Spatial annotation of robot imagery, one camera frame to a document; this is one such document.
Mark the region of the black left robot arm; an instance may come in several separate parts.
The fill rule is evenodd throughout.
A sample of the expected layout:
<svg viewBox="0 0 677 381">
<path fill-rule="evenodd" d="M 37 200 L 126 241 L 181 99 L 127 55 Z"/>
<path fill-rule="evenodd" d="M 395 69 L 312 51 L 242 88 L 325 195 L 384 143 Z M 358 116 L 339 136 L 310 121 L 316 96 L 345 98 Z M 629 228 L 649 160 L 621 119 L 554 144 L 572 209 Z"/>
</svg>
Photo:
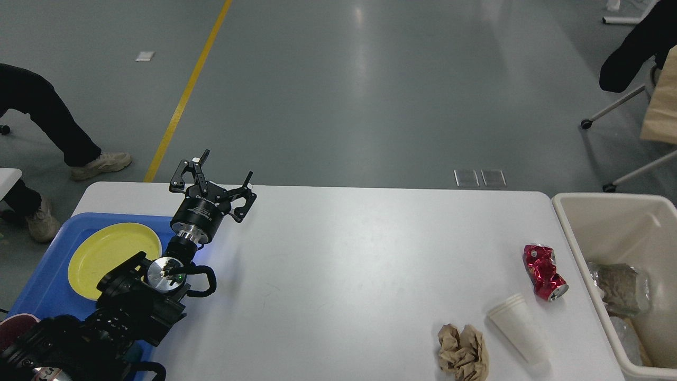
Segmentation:
<svg viewBox="0 0 677 381">
<path fill-rule="evenodd" d="M 213 241 L 229 215 L 240 223 L 256 200 L 252 172 L 237 188 L 206 180 L 201 157 L 182 161 L 169 190 L 184 196 L 171 220 L 171 237 L 155 260 L 138 251 L 102 277 L 95 310 L 80 320 L 70 314 L 41 319 L 2 345 L 2 376 L 7 380 L 124 380 L 151 372 L 165 380 L 159 362 L 132 361 L 133 345 L 157 347 L 174 324 L 186 316 L 184 297 L 208 297 L 217 277 L 207 265 L 194 263 L 196 253 Z"/>
</svg>

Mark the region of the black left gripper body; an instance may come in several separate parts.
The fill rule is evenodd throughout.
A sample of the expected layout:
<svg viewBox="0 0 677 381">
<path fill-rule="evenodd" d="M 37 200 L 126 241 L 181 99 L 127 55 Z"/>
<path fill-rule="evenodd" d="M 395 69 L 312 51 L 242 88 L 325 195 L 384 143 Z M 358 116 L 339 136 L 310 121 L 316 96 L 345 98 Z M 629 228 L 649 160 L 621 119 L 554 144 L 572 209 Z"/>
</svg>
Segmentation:
<svg viewBox="0 0 677 381">
<path fill-rule="evenodd" d="M 214 183 L 205 187 L 194 184 L 185 191 L 185 198 L 174 217 L 171 229 L 177 236 L 187 235 L 195 244 L 208 244 L 218 230 L 224 216 L 231 210 L 228 190 Z"/>
</svg>

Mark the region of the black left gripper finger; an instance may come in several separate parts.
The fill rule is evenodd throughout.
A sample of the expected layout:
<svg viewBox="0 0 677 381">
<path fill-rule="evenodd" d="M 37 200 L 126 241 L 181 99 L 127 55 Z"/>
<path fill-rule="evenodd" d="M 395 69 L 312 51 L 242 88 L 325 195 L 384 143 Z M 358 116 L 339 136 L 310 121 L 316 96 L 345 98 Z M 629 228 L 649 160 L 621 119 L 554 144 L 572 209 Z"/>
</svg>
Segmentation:
<svg viewBox="0 0 677 381">
<path fill-rule="evenodd" d="M 203 173 L 203 164 L 210 154 L 210 150 L 206 149 L 198 158 L 193 158 L 190 161 L 180 161 L 177 169 L 169 182 L 169 192 L 182 194 L 208 194 L 208 181 Z M 184 175 L 189 174 L 193 179 L 192 183 L 187 183 L 184 180 Z"/>
<path fill-rule="evenodd" d="M 229 215 L 235 222 L 242 223 L 257 199 L 252 190 L 249 171 L 242 185 L 232 189 L 223 189 L 217 194 L 217 209 L 222 215 Z"/>
</svg>

